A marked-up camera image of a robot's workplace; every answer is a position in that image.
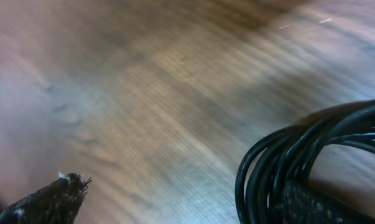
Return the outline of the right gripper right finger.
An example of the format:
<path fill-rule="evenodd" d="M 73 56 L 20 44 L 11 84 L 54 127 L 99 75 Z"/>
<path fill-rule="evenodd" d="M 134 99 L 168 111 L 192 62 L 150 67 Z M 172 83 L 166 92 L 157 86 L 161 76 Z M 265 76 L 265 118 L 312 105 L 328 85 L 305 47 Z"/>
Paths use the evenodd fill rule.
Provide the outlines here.
<path fill-rule="evenodd" d="M 272 207 L 269 223 L 375 224 L 375 218 L 321 190 L 288 180 L 281 203 Z"/>

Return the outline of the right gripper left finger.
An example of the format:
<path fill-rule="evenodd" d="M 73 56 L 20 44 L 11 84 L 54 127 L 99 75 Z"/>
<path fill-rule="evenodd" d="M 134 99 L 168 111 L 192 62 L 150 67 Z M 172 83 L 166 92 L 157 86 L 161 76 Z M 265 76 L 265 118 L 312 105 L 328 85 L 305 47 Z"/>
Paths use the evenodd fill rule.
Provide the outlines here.
<path fill-rule="evenodd" d="M 9 206 L 0 203 L 0 224 L 74 224 L 92 179 L 76 173 L 58 176 Z"/>

